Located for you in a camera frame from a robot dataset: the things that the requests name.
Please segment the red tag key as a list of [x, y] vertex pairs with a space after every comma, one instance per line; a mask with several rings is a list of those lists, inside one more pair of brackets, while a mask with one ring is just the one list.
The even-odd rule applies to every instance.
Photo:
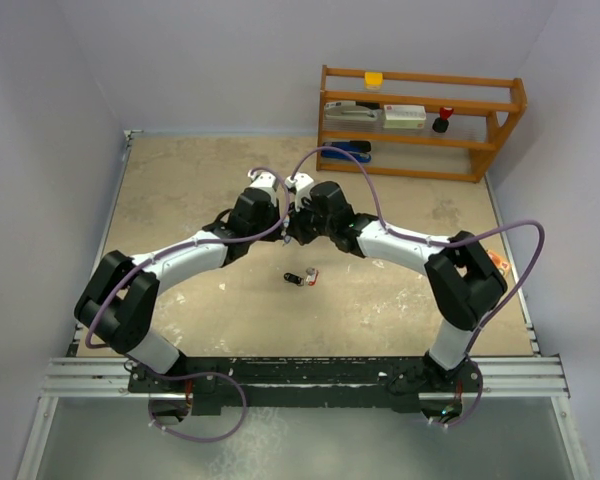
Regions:
[[306, 275], [304, 278], [304, 284], [306, 286], [314, 286], [317, 283], [319, 276], [319, 270], [317, 268], [309, 267], [306, 269]]

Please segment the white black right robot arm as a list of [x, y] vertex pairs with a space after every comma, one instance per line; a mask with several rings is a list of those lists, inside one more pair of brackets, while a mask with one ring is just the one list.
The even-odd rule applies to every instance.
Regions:
[[405, 267], [426, 277], [442, 317], [426, 352], [426, 383], [447, 391], [460, 379], [471, 338], [508, 290], [503, 275], [473, 235], [448, 239], [395, 228], [376, 215], [356, 213], [339, 184], [298, 174], [285, 180], [294, 195], [287, 235], [301, 245], [328, 238], [338, 250]]

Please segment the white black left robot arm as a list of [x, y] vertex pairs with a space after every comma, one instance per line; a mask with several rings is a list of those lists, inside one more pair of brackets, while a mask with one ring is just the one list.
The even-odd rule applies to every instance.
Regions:
[[157, 298], [195, 275], [245, 256], [258, 240], [277, 241], [281, 226], [274, 187], [250, 186], [226, 220], [162, 251], [134, 257], [114, 250], [100, 261], [79, 298], [74, 317], [106, 347], [151, 370], [164, 392], [182, 387], [186, 356], [151, 327]]

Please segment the blue black stapler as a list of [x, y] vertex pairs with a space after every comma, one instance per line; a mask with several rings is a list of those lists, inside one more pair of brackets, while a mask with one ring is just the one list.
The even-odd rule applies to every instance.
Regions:
[[349, 161], [351, 156], [361, 164], [370, 163], [372, 160], [372, 146], [366, 140], [324, 142], [323, 147], [326, 147], [326, 150], [321, 151], [323, 158]]

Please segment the black key fob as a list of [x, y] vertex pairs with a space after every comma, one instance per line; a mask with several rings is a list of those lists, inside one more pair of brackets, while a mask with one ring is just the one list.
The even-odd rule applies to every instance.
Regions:
[[293, 273], [290, 273], [290, 272], [286, 272], [283, 275], [283, 278], [286, 282], [296, 285], [296, 286], [303, 286], [305, 283], [305, 280], [303, 277], [293, 274]]

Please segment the grey stapler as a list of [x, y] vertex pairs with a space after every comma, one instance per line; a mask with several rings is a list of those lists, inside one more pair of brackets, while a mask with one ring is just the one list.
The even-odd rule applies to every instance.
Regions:
[[373, 102], [327, 102], [324, 106], [322, 126], [331, 131], [379, 132], [382, 130], [382, 110]]

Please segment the white red cardboard box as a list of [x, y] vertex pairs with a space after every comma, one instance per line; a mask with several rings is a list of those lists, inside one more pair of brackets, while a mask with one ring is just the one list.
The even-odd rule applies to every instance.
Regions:
[[426, 109], [421, 105], [392, 105], [383, 107], [384, 129], [419, 130], [426, 123]]

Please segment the yellow lidded jar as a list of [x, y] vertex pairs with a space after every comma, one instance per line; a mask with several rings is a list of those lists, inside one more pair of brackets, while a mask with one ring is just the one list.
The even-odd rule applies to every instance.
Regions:
[[379, 91], [383, 86], [384, 76], [382, 72], [367, 71], [364, 73], [363, 80], [367, 91]]

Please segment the red black stamp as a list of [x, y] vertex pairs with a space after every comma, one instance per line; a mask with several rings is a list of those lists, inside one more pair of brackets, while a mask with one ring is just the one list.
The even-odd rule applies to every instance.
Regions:
[[438, 117], [431, 126], [432, 130], [439, 134], [446, 133], [449, 128], [449, 119], [453, 114], [454, 109], [452, 107], [440, 107]]

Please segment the wooden shelf rack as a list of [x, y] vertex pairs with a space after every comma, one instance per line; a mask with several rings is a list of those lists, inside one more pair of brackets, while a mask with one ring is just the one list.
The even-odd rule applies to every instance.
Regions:
[[[379, 91], [364, 88], [362, 69], [324, 66], [321, 72], [317, 145], [324, 142], [366, 140], [371, 174], [479, 182], [495, 160], [527, 107], [521, 79], [383, 72]], [[322, 126], [324, 106], [336, 100], [377, 103], [382, 130], [331, 131]], [[426, 109], [422, 129], [384, 129], [383, 107], [421, 105]], [[431, 126], [440, 107], [452, 107], [446, 133]]]

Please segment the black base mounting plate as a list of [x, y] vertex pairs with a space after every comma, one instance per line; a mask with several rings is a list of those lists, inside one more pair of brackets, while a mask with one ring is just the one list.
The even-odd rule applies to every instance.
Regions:
[[147, 393], [161, 415], [218, 415], [225, 407], [381, 408], [452, 417], [479, 393], [478, 366], [450, 371], [422, 357], [187, 357], [156, 375], [129, 361], [129, 389]]

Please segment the orange packet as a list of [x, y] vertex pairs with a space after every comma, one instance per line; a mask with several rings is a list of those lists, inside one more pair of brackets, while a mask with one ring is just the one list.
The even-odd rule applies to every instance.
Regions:
[[499, 273], [506, 278], [511, 272], [511, 263], [509, 260], [493, 250], [488, 250], [487, 254]]

